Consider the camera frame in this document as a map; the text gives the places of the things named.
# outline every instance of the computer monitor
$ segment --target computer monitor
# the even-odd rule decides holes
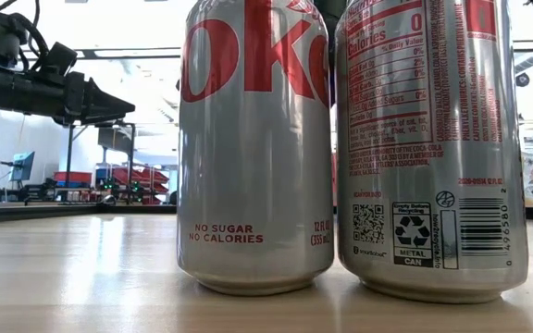
[[[34,152],[15,154],[14,166],[11,167],[9,181],[29,180],[32,173],[32,164],[34,163]]]

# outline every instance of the barcode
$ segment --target barcode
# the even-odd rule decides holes
[[[503,241],[499,198],[460,199],[460,239],[462,256],[507,255]]]

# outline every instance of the table surface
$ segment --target table surface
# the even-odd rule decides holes
[[[243,298],[199,286],[176,263],[174,216],[0,223],[1,332],[533,332],[530,274],[502,299],[441,305],[370,291],[340,263],[313,287]]]

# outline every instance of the nutrition facts label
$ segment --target nutrition facts label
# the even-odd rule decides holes
[[[433,142],[423,1],[362,0],[348,10],[349,152]]]

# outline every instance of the diet coke can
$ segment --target diet coke can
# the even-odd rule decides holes
[[[306,0],[202,0],[180,105],[180,267],[210,289],[309,285],[334,258],[328,44]]]
[[[343,264],[430,302],[523,283],[507,1],[353,0],[336,37]]]

